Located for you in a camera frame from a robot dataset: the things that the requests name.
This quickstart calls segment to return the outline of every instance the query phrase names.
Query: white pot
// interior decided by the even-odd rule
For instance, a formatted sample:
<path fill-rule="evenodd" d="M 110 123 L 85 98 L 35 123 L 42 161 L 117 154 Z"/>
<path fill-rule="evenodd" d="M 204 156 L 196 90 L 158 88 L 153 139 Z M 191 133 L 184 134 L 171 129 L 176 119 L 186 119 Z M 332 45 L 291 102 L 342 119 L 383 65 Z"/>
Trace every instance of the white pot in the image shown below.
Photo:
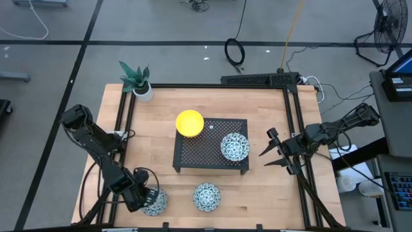
<path fill-rule="evenodd" d="M 150 84 L 148 85 L 149 85 L 149 90 L 145 94 L 138 94 L 136 93 L 135 90 L 133 90 L 133 93 L 136 95 L 137 100 L 142 101 L 142 102 L 148 102 L 153 98 L 152 86 Z"/>

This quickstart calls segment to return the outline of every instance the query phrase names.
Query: concrete floor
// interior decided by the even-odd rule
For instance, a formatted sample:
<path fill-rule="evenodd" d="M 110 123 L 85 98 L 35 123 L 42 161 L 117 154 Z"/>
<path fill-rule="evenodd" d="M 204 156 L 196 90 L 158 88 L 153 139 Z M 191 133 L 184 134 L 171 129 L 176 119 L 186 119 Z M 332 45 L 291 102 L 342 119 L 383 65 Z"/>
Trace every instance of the concrete floor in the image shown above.
<path fill-rule="evenodd" d="M 83 40 L 96 2 L 71 0 L 69 8 L 37 7 L 50 30 L 47 40 Z M 234 37 L 243 1 L 213 0 L 209 4 L 208 11 L 198 14 L 181 6 L 179 0 L 104 0 L 91 40 L 225 41 Z M 238 39 L 285 41 L 298 4 L 299 0 L 249 1 Z M 372 30 L 375 14 L 369 0 L 311 0 L 305 3 L 291 40 L 351 43 L 356 36 Z M 17 7 L 9 1 L 0 2 L 0 26 L 23 36 L 41 37 L 44 33 L 27 7 Z M 410 31 L 404 43 L 412 43 Z M 14 38 L 0 32 L 1 39 Z M 0 81 L 0 99 L 10 99 L 15 109 L 3 124 L 0 136 L 0 197 L 7 199 L 0 207 L 0 231 L 15 226 L 79 48 L 2 45 L 0 41 L 0 70 L 28 72 L 32 76 L 29 83 Z M 289 48 L 288 58 L 301 49 Z M 282 47 L 246 46 L 245 50 L 244 74 L 275 72 L 283 53 Z M 364 48 L 362 52 L 376 60 L 385 58 L 374 48 Z M 393 55 L 389 63 L 396 59 Z M 150 64 L 153 83 L 219 83 L 222 75 L 237 74 L 227 62 L 222 46 L 88 46 L 68 108 L 83 104 L 97 116 L 105 84 L 120 83 L 122 70 L 118 60 L 131 65 Z M 358 58 L 354 48 L 307 49 L 295 55 L 290 67 L 304 76 L 314 75 L 321 82 L 333 84 L 342 96 L 367 85 L 369 72 L 378 70 Z M 321 112 L 339 102 L 330 87 L 324 90 L 326 100 L 319 105 Z M 371 88 L 356 96 L 368 93 Z M 360 102 L 345 101 L 325 113 L 323 121 L 342 117 Z M 366 102 L 376 109 L 373 97 Z M 381 138 L 383 131 L 381 126 L 354 129 L 350 136 L 353 143 L 363 146 Z M 70 223 L 85 161 L 86 154 L 59 130 L 25 228 Z M 371 224 L 378 219 L 373 199 L 350 193 L 341 195 L 341 200 L 348 226 L 391 231 Z"/>

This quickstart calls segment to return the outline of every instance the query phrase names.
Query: computer screen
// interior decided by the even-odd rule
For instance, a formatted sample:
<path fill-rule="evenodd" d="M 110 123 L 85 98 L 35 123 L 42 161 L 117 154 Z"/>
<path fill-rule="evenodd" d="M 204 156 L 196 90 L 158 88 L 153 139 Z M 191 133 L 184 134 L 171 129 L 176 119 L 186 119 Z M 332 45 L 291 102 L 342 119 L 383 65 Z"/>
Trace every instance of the computer screen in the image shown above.
<path fill-rule="evenodd" d="M 403 63 L 399 64 L 393 72 L 395 73 L 412 73 L 412 57 L 406 59 Z"/>

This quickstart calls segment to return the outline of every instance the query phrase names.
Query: blue and white bowl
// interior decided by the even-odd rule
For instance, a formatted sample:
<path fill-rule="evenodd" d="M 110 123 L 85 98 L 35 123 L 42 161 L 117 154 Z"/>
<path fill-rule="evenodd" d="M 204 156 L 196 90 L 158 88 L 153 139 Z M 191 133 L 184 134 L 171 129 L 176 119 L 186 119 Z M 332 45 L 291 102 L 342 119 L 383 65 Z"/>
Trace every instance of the blue and white bowl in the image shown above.
<path fill-rule="evenodd" d="M 220 150 L 226 159 L 241 161 L 249 155 L 250 144 L 245 136 L 239 133 L 230 133 L 222 139 Z"/>
<path fill-rule="evenodd" d="M 159 195 L 157 196 L 154 204 L 142 208 L 142 211 L 147 216 L 157 216 L 165 210 L 166 206 L 167 194 L 162 188 L 160 188 Z"/>
<path fill-rule="evenodd" d="M 200 184 L 193 193 L 194 205 L 204 212 L 216 209 L 220 204 L 219 189 L 211 183 Z"/>

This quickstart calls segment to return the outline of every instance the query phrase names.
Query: wooden table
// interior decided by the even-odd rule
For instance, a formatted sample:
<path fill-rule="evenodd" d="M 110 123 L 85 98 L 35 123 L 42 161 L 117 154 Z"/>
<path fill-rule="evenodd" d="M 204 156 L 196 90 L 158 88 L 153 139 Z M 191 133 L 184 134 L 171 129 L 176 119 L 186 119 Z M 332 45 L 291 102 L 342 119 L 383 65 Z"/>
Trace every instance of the wooden table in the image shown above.
<path fill-rule="evenodd" d="M 298 86 L 298 90 L 304 123 L 321 122 L 313 86 Z M 121 84 L 106 85 L 97 119 L 97 124 L 106 131 L 115 127 L 121 93 Z M 204 117 L 248 120 L 250 170 L 246 175 L 218 169 L 175 172 L 172 167 L 176 135 L 174 122 L 181 111 L 188 109 L 197 110 Z M 154 170 L 161 188 L 169 197 L 168 205 L 161 215 L 149 217 L 141 211 L 130 213 L 121 204 L 117 208 L 115 226 L 161 227 L 163 222 L 168 222 L 170 227 L 254 229 L 256 224 L 263 224 L 265 229 L 304 229 L 296 177 L 289 175 L 281 166 L 263 166 L 281 158 L 276 151 L 258 157 L 268 144 L 266 131 L 271 127 L 276 128 L 281 140 L 289 138 L 285 112 L 281 90 L 155 88 L 151 102 L 136 101 L 131 124 L 136 136 L 129 140 L 125 167 L 133 170 L 141 166 Z M 299 131 L 294 107 L 292 113 L 295 130 Z M 329 155 L 326 147 L 322 147 L 319 153 Z M 92 163 L 89 156 L 84 172 Z M 315 155 L 312 166 L 319 198 L 337 221 L 345 224 L 331 162 Z M 94 168 L 85 186 L 84 214 L 97 199 L 97 173 L 98 168 Z M 203 182 L 213 183 L 220 189 L 221 204 L 213 212 L 202 212 L 192 202 L 194 189 Z M 154 184 L 155 179 L 150 178 L 149 185 Z M 307 199 L 313 216 L 312 201 L 309 197 Z M 73 222 L 79 221 L 78 206 L 79 199 Z M 314 217 L 311 217 L 311 222 L 315 225 Z"/>

